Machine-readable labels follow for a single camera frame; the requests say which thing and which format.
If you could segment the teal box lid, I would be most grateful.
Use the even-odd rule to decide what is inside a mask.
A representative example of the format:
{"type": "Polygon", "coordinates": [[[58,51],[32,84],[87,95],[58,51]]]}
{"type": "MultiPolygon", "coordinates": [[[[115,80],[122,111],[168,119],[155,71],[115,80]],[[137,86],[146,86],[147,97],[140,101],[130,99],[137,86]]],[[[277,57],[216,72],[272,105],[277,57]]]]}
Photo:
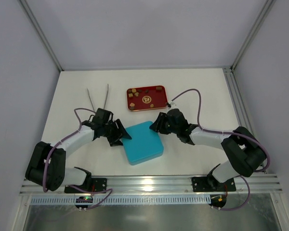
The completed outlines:
{"type": "Polygon", "coordinates": [[[164,146],[159,135],[149,128],[152,124],[152,121],[146,121],[126,128],[131,140],[123,138],[122,142],[130,165],[138,165],[162,156],[164,146]]]}

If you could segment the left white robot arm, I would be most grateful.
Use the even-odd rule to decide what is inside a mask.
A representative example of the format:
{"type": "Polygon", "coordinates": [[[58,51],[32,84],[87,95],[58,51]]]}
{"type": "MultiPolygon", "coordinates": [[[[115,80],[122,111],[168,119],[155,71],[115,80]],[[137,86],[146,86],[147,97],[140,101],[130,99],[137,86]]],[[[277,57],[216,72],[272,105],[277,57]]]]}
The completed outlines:
{"type": "Polygon", "coordinates": [[[66,192],[94,192],[91,172],[80,168],[66,167],[66,160],[82,146],[100,137],[107,139],[111,147],[122,146],[122,139],[131,139],[119,119],[113,113],[98,108],[91,111],[87,120],[79,120],[79,127],[53,143],[40,141],[33,150],[25,173],[25,179],[42,187],[43,191],[56,191],[66,186],[66,192]]]}

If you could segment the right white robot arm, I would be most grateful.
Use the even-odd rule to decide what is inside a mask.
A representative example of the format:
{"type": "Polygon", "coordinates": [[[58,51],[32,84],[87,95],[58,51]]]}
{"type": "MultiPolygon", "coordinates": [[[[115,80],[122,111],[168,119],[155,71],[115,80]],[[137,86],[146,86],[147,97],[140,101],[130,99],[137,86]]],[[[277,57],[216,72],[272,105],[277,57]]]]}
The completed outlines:
{"type": "Polygon", "coordinates": [[[226,188],[234,191],[230,183],[233,178],[250,177],[264,161],[268,161],[264,148],[245,127],[233,131],[207,130],[199,124],[188,123],[179,109],[160,113],[150,129],[164,135],[176,134],[183,143],[224,151],[226,162],[218,164],[204,177],[192,178],[195,192],[221,192],[226,188]]]}

